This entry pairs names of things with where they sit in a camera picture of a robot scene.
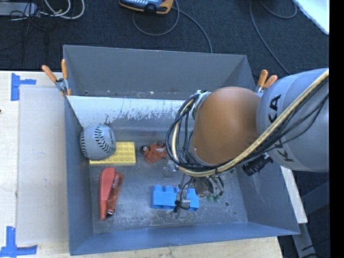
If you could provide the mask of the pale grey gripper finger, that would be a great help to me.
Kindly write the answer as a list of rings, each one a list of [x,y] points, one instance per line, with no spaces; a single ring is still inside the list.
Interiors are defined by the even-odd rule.
[[[185,218],[190,208],[190,199],[187,199],[187,193],[179,191],[176,195],[175,201],[175,216],[176,218]]]
[[[166,163],[163,166],[163,177],[171,178],[178,170],[178,165],[171,159],[166,159]]]

